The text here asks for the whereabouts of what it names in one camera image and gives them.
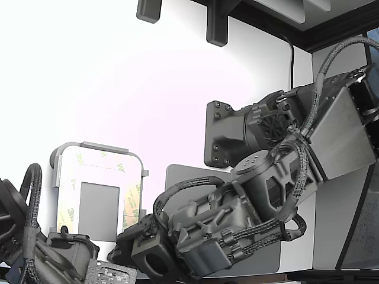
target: screw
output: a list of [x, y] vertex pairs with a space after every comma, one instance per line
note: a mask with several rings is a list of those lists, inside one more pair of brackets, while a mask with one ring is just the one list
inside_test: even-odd
[[204, 234], [204, 239], [205, 239], [205, 240], [209, 240], [210, 238], [212, 238], [212, 233], [210, 233], [210, 232], [206, 232], [206, 233]]
[[216, 200], [216, 194], [211, 193], [208, 195], [208, 202], [211, 203], [212, 201]]
[[289, 111], [291, 109], [290, 105], [285, 105], [283, 108], [283, 111]]

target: circuit board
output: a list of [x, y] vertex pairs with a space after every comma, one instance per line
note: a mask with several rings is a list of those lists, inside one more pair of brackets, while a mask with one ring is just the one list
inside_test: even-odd
[[84, 284], [135, 284], [137, 270], [90, 259]]

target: shelf bracket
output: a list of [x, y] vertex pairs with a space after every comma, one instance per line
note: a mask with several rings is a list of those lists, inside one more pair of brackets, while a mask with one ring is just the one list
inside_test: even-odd
[[207, 41], [217, 46], [227, 44], [228, 16], [241, 0], [210, 0], [208, 4]]
[[138, 0], [137, 18], [154, 24], [160, 18], [161, 7], [162, 0]]

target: white backdrop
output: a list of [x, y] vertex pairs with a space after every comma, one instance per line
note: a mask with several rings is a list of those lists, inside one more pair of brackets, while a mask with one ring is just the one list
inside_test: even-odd
[[[206, 7], [163, 0], [156, 24], [136, 18], [137, 0], [0, 2], [0, 177], [19, 188], [43, 168], [38, 221], [56, 221], [51, 152], [68, 141], [124, 147], [150, 176], [151, 212], [172, 163], [205, 167], [205, 109], [234, 109], [289, 89], [288, 44], [229, 18], [229, 43], [205, 40]], [[313, 81], [311, 54], [296, 49], [295, 85]]]

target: black shelf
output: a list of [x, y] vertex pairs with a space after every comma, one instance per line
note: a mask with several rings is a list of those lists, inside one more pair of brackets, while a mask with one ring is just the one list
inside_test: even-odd
[[[275, 18], [242, 0], [191, 0], [208, 8], [207, 41], [217, 46], [227, 44], [227, 17], [256, 27], [313, 53], [341, 40], [379, 27], [379, 1], [374, 1], [319, 24], [306, 31]], [[162, 0], [139, 0], [137, 17], [156, 22], [160, 17]]]

